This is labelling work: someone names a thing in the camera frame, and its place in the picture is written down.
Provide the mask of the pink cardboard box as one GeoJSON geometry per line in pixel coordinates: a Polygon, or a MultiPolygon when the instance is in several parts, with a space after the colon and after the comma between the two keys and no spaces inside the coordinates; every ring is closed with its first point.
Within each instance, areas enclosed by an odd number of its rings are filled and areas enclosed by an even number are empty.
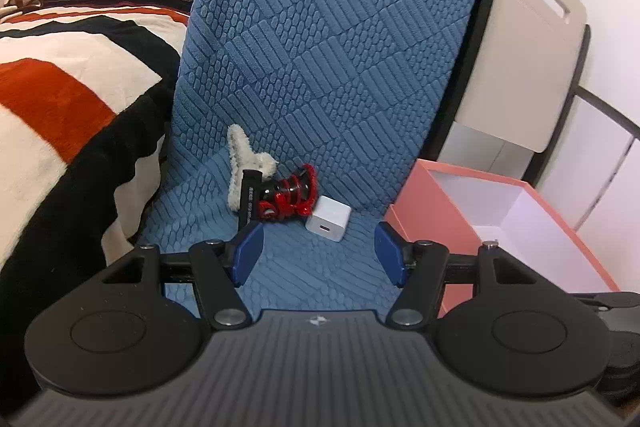
{"type": "Polygon", "coordinates": [[[577,233],[528,183],[418,160],[384,220],[409,242],[475,255],[487,241],[568,293],[620,288],[577,233]]]}

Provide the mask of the black rectangular stick device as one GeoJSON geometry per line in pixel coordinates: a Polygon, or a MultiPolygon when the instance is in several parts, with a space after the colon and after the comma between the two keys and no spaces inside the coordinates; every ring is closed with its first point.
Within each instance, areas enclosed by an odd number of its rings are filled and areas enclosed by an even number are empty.
{"type": "Polygon", "coordinates": [[[238,210],[238,230],[259,218],[259,192],[262,186],[262,173],[245,169],[242,172],[240,207],[238,210]]]}

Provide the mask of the blue textured chair cover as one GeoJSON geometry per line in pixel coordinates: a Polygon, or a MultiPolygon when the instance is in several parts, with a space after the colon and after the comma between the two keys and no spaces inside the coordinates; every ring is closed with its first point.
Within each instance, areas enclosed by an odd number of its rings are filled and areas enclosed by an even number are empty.
{"type": "Polygon", "coordinates": [[[372,309],[398,291],[375,225],[418,158],[475,0],[194,0],[160,194],[140,239],[165,253],[230,239],[227,131],[238,124],[280,176],[309,164],[349,206],[337,242],[296,219],[269,223],[239,293],[268,309],[372,309]]]}

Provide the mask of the striped fleece blanket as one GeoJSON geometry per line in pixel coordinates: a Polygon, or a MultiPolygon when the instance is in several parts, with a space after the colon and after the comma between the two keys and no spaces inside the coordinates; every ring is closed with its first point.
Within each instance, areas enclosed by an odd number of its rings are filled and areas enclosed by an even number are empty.
{"type": "Polygon", "coordinates": [[[1,0],[1,413],[32,320],[134,247],[193,0],[1,0]]]}

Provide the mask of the black metal chair frame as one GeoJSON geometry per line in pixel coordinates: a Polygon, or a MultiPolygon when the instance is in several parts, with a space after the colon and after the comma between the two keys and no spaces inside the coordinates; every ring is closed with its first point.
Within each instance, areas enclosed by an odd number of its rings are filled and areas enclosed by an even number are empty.
{"type": "Polygon", "coordinates": [[[585,27],[570,92],[545,150],[529,159],[521,180],[538,191],[568,194],[582,187],[596,194],[639,143],[639,126],[580,85],[587,64],[591,28],[585,27]]]}

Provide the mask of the white USB charger cube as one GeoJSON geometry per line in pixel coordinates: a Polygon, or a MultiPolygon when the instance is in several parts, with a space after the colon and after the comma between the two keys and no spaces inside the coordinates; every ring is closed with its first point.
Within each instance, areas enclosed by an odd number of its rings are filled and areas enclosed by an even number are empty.
{"type": "Polygon", "coordinates": [[[320,196],[314,210],[307,218],[305,227],[332,242],[341,242],[345,235],[352,208],[337,200],[320,196]]]}

